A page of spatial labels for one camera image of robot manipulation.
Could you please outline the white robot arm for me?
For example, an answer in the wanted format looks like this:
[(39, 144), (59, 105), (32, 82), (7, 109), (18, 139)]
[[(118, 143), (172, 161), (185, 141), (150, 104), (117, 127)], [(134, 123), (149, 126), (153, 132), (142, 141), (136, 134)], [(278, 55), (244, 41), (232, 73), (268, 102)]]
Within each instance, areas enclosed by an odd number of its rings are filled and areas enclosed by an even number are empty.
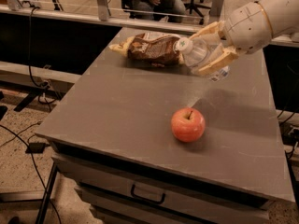
[(225, 21), (215, 21), (191, 36), (206, 35), (225, 38), (221, 55), (210, 62), (202, 62), (195, 74), (207, 76), (229, 65), (243, 54), (251, 54), (270, 44), (280, 35), (298, 32), (299, 0), (261, 0), (236, 9)]

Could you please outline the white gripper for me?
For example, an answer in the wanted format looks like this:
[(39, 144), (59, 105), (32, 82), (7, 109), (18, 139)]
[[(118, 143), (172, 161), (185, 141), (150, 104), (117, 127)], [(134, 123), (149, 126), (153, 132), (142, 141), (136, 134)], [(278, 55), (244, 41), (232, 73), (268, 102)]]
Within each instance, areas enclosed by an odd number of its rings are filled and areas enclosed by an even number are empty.
[(237, 51), (247, 54), (267, 46), (272, 39), (272, 27), (263, 7), (259, 3), (248, 3), (235, 10), (226, 21), (214, 21), (190, 36), (217, 35), (226, 38), (232, 46), (222, 48), (222, 54), (196, 70), (196, 75), (205, 77), (239, 57)]

